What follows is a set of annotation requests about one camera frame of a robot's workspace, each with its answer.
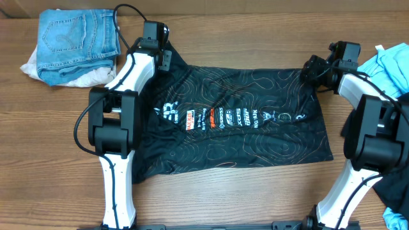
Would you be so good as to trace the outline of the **black orange-patterned cycling jersey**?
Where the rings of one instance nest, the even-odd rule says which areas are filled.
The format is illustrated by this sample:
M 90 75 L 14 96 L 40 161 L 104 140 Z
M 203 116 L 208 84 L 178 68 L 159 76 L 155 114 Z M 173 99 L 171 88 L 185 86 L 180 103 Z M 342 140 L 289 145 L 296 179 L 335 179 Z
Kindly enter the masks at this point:
M 189 65 L 175 50 L 140 94 L 132 181 L 214 167 L 332 160 L 320 103 L 298 69 Z

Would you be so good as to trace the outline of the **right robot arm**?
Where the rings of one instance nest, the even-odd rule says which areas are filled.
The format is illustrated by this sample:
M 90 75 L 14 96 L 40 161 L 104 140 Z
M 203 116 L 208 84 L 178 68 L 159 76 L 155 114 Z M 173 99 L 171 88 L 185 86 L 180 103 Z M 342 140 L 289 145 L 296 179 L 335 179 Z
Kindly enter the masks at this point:
M 408 166 L 408 103 L 386 95 L 357 70 L 360 44 L 338 41 L 322 59 L 311 56 L 301 79 L 345 98 L 355 109 L 344 138 L 346 162 L 327 196 L 299 229 L 359 229 L 349 219 L 371 187 Z

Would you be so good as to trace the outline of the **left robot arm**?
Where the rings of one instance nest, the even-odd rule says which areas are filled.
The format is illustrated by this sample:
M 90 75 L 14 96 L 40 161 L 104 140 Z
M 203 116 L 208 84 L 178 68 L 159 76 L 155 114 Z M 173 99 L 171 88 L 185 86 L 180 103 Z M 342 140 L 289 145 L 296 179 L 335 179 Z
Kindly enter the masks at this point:
M 89 92 L 88 139 L 95 147 L 104 176 L 101 229 L 135 227 L 132 161 L 142 134 L 139 93 L 158 69 L 169 69 L 171 52 L 164 48 L 168 36 L 165 24 L 144 22 L 143 35 L 128 50 L 116 78 Z

